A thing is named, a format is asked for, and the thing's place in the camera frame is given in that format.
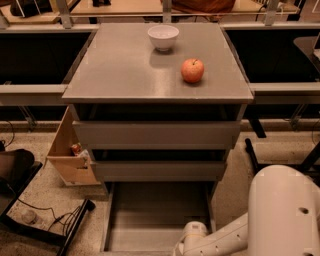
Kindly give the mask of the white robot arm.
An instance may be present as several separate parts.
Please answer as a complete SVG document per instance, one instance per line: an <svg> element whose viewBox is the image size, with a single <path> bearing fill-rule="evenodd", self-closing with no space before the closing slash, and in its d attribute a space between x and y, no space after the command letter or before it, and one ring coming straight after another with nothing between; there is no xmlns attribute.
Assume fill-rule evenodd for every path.
<svg viewBox="0 0 320 256"><path fill-rule="evenodd" d="M320 189L301 172L271 165L253 178L248 212L209 234L188 223L173 256L320 256Z"/></svg>

